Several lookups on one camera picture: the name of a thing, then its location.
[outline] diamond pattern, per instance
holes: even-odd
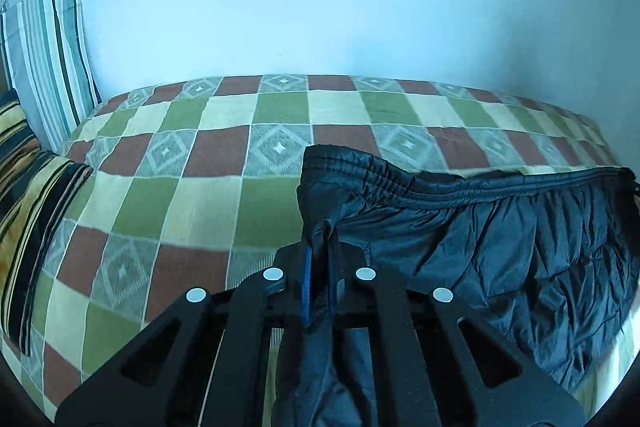
[[[94,144],[86,154],[86,164],[97,171],[104,159],[113,152],[119,140],[117,137],[95,137]]]
[[[184,84],[182,88],[182,92],[176,97],[175,100],[183,100],[190,98],[199,98],[205,97],[209,98],[212,96],[218,86],[222,82],[221,76],[211,76],[209,78],[200,78],[198,80],[191,80]]]
[[[306,91],[304,74],[265,74],[258,92]]]
[[[187,163],[196,130],[183,129],[154,134],[140,162],[136,176],[179,178]]]
[[[95,114],[62,148],[99,172],[46,254],[32,322],[37,356],[4,348],[50,415],[187,286],[234,287],[299,240],[296,187],[314,142],[411,172],[616,163],[588,118],[419,80],[200,78],[118,95]]]
[[[256,124],[251,127],[244,176],[299,176],[302,155],[311,144],[309,125]]]
[[[371,78],[369,76],[352,76],[353,84],[359,91],[404,92],[397,80],[391,78]]]
[[[91,300],[140,322],[158,243],[111,234],[95,276]]]
[[[129,93],[127,100],[120,104],[119,109],[128,109],[129,107],[140,107],[146,100],[153,94],[153,87],[145,87],[143,89],[136,89]]]
[[[65,256],[66,246],[71,240],[71,234],[76,227],[76,222],[71,219],[62,219],[56,233],[51,240],[51,245],[44,258],[42,270],[52,277],[55,277],[60,269],[60,264]]]
[[[399,168],[409,172],[446,169],[436,140],[423,127],[374,124],[372,129],[383,157]]]

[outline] pillow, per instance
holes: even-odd
[[[41,150],[15,90],[0,98],[0,325],[26,355],[42,261],[92,170]]]
[[[54,152],[100,103],[78,0],[23,0],[0,15],[8,88],[43,148]]]

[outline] fabric fold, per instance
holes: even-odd
[[[328,320],[321,285],[330,237],[337,233],[362,248],[373,268],[399,271],[409,289],[450,288],[570,391],[606,353],[634,297],[640,270],[635,188],[628,169],[414,175],[346,147],[308,147],[298,204],[302,240],[314,256],[316,329],[308,339],[299,335],[283,345],[289,354],[305,352]],[[367,339],[341,346],[326,357],[331,371],[314,368],[324,375],[322,385],[308,384],[303,363],[283,366],[278,385],[287,392],[278,393],[275,417],[304,410],[305,401],[324,409],[278,425],[329,425],[332,396],[344,400],[345,381],[372,385],[363,367],[350,373],[337,362],[368,354]],[[330,375],[336,377],[327,381]],[[307,383],[304,390],[295,384],[300,381]],[[362,404],[352,405],[361,414],[344,425],[371,425]],[[374,404],[366,409],[375,410]]]

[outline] green square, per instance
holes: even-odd
[[[604,146],[607,146],[607,141],[604,139],[604,135],[602,134],[602,131],[600,130],[600,126],[598,124],[594,124],[592,127],[589,127],[589,129],[591,129],[591,131],[593,131],[596,135],[596,137],[600,140],[600,143]]]
[[[371,123],[421,125],[409,99],[401,92],[360,91]]]
[[[134,178],[113,223],[113,232],[158,239],[177,186],[176,178]]]
[[[556,124],[556,127],[558,127],[563,136],[575,138],[574,133],[571,132],[571,129],[569,129],[569,126],[566,124],[562,116],[555,112],[548,112],[546,115],[554,124]]]
[[[508,105],[511,114],[515,116],[527,132],[546,134],[538,123],[538,120],[530,113],[529,109],[520,105]]]
[[[31,396],[31,399],[38,407],[40,407],[40,410],[44,411],[44,398],[42,397],[42,391],[36,387],[24,368],[22,368],[22,371],[20,372],[20,382],[27,394]]]
[[[78,192],[74,196],[73,200],[69,204],[66,209],[64,217],[67,219],[73,219],[73,221],[78,222],[80,219],[80,214],[84,210],[87,201],[89,201],[89,196],[94,191],[95,184],[95,172],[89,176],[86,181],[82,184],[82,187],[78,188]]]
[[[299,178],[242,180],[235,247],[279,248],[300,240]]]
[[[309,123],[306,92],[260,93],[254,123]]]
[[[465,100],[464,98],[450,98],[449,103],[458,116],[462,118],[465,127],[498,128],[494,119],[484,110],[480,102],[476,100]]]
[[[98,131],[97,136],[122,136],[127,128],[127,123],[138,110],[137,107],[130,107],[121,111],[114,111],[107,123]]]
[[[197,129],[202,118],[202,112],[207,107],[209,99],[206,97],[174,100],[160,124],[158,132],[175,131],[178,129]]]
[[[88,120],[84,120],[80,125],[76,126],[73,133],[71,133],[71,136],[69,137],[70,141],[75,142],[80,137],[80,133],[82,133],[82,128],[84,127],[84,124],[87,123],[87,121]]]
[[[82,346],[82,370],[89,375],[140,333],[140,324],[89,302]]]
[[[47,324],[47,308],[49,297],[53,288],[53,279],[43,271],[40,271],[36,293],[33,297],[33,315],[31,325],[44,337],[44,326]]]

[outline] brown square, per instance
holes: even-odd
[[[606,145],[596,144],[597,149],[600,150],[602,157],[607,161],[607,165],[618,165],[618,160],[613,156],[613,153]]]
[[[107,174],[133,176],[145,156],[151,136],[144,133],[120,138],[113,152],[101,163],[100,170]]]
[[[436,139],[450,169],[489,167],[484,152],[461,127],[427,127]]]
[[[591,157],[591,159],[595,162],[596,165],[604,165],[604,160],[602,159],[602,156],[600,156],[600,154],[598,153],[598,151],[595,150],[595,147],[593,145],[591,145],[589,142],[587,141],[583,141],[583,140],[579,140],[578,143],[581,145],[581,147],[587,151],[587,154]]]
[[[226,96],[228,94],[251,94],[258,92],[262,76],[226,76],[220,82],[220,86],[214,96]]]
[[[480,102],[500,103],[500,98],[495,96],[491,91],[485,91],[484,89],[473,89],[471,87],[467,87],[466,90],[468,90],[468,92],[471,93],[471,95]]]
[[[356,86],[350,76],[346,74],[310,74],[309,90],[323,89],[326,91],[355,91]]]
[[[178,84],[169,84],[168,86],[158,86],[154,89],[154,93],[146,99],[146,102],[142,105],[151,105],[159,102],[171,102],[176,96],[182,92],[186,82],[180,82]]]
[[[69,288],[90,296],[107,238],[108,236],[100,230],[76,226],[57,279]]]
[[[571,144],[564,136],[550,136],[549,138],[569,165],[580,165],[582,163],[578,153],[575,152],[574,148],[571,147]]]
[[[89,152],[93,144],[93,140],[89,142],[76,142],[71,146],[71,149],[68,150],[66,157],[74,162],[84,163],[86,161],[86,154]]]
[[[100,111],[98,111],[95,116],[100,116],[101,114],[107,114],[110,112],[115,111],[117,108],[120,107],[120,104],[122,102],[124,102],[125,100],[127,100],[127,97],[129,96],[128,92],[124,92],[122,94],[119,94],[118,96],[114,96],[113,98],[111,98],[109,100],[109,102],[107,102],[106,104],[104,104],[101,108]]]
[[[58,407],[63,400],[80,386],[80,371],[68,363],[59,352],[48,343],[44,344],[44,365],[42,368],[44,395]]]
[[[2,336],[4,337],[4,341],[6,342],[6,345],[9,346],[9,349],[11,349],[12,353],[18,358],[18,360],[20,360],[20,349],[18,349],[14,343],[12,343],[11,340],[9,340],[9,337],[6,336],[4,333],[2,334]]]
[[[198,131],[183,176],[239,176],[248,141],[248,125]]]
[[[527,165],[548,165],[548,161],[529,134],[523,131],[505,131],[505,133],[524,163]]]
[[[544,111],[544,109],[542,109],[542,107],[540,107],[538,102],[536,102],[535,100],[531,100],[530,98],[524,98],[523,96],[516,96],[515,98],[520,100],[520,103],[524,107],[528,107],[529,109],[533,109],[536,111]]]
[[[376,139],[368,125],[315,125],[314,143],[321,145],[343,145],[382,156]]]
[[[570,111],[567,111],[566,109],[563,109],[562,107],[558,107],[557,105],[553,105],[551,107],[553,107],[560,116],[564,116],[565,118],[569,118],[571,120],[574,119],[574,115]]]
[[[591,123],[589,123],[589,120],[587,119],[587,117],[585,117],[585,116],[583,116],[581,114],[576,114],[575,115],[575,120],[580,122],[583,126],[591,128]]]
[[[436,87],[424,80],[398,80],[404,92],[415,94],[440,94]]]
[[[160,245],[151,277],[145,320],[151,322],[191,288],[225,289],[228,251]]]

